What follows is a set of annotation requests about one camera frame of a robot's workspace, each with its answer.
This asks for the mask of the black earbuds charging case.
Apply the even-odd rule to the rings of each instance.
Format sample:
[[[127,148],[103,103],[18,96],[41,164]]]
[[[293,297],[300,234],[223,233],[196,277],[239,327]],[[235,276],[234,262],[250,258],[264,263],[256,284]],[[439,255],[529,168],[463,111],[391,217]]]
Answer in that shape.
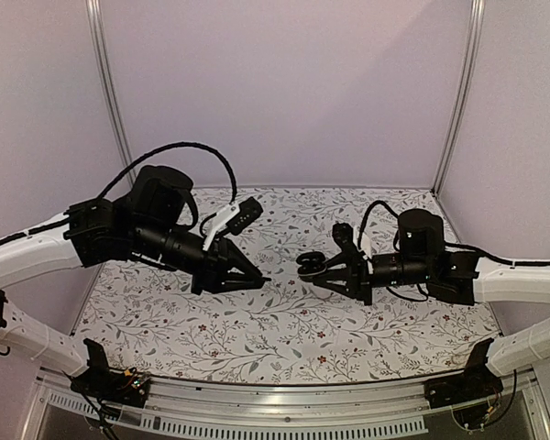
[[[326,271],[326,257],[320,251],[301,254],[297,259],[297,274],[300,278],[310,278]]]

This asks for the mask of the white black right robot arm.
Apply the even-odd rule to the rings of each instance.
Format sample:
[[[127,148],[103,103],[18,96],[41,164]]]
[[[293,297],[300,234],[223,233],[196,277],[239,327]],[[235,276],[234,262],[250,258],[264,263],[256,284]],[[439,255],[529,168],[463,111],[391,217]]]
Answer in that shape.
[[[331,258],[317,251],[300,255],[300,278],[365,305],[372,304],[373,289],[400,286],[416,286],[424,297],[454,305],[550,304],[550,261],[501,258],[478,247],[449,243],[443,219],[427,210],[410,209],[396,220],[397,249],[385,254],[373,252],[363,226],[335,224],[332,237],[339,253]],[[474,400],[490,386],[491,375],[505,376],[547,358],[550,317],[475,344],[466,372],[456,378],[456,392]]]

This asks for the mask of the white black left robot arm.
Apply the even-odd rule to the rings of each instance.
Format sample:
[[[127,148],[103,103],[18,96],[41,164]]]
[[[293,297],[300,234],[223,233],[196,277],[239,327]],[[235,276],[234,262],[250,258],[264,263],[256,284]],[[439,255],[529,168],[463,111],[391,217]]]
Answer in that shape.
[[[26,316],[4,292],[21,281],[59,270],[90,268],[108,261],[135,261],[192,277],[191,291],[223,293],[257,290],[261,271],[229,239],[257,220],[254,198],[231,202],[193,233],[198,209],[193,181],[166,166],[145,166],[131,190],[111,202],[98,196],[77,203],[48,222],[0,239],[0,345],[17,349],[66,375],[81,376],[99,398],[118,388],[102,346],[71,338]]]

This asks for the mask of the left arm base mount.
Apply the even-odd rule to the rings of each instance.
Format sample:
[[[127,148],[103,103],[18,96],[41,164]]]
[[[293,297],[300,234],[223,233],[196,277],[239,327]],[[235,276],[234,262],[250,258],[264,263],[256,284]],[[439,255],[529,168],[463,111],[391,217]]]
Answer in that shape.
[[[143,408],[149,397],[150,374],[128,368],[122,371],[109,367],[102,345],[85,338],[87,370],[70,377],[71,390],[99,401]]]

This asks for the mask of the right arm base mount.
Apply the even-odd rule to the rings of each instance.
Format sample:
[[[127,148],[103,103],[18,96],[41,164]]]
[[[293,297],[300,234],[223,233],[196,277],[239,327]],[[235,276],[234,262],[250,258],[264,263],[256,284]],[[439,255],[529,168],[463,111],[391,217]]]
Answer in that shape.
[[[494,339],[489,338],[475,344],[461,372],[423,383],[423,395],[432,409],[487,398],[503,391],[501,378],[487,368],[488,350],[493,342]]]

